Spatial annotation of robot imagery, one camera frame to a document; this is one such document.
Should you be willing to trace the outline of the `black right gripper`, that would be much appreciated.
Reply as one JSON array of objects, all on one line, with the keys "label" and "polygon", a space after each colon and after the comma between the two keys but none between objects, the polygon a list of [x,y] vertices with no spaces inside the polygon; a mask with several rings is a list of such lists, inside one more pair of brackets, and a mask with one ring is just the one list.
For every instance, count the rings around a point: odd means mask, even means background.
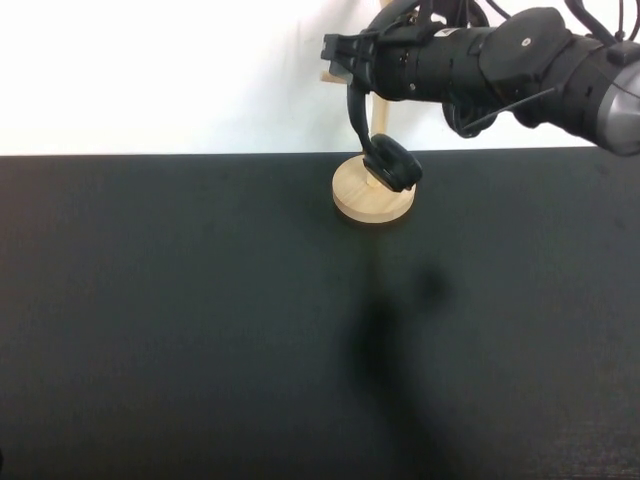
[{"label": "black right gripper", "polygon": [[372,85],[391,101],[481,103],[483,29],[395,27],[355,35],[326,34],[322,57],[347,84]]}]

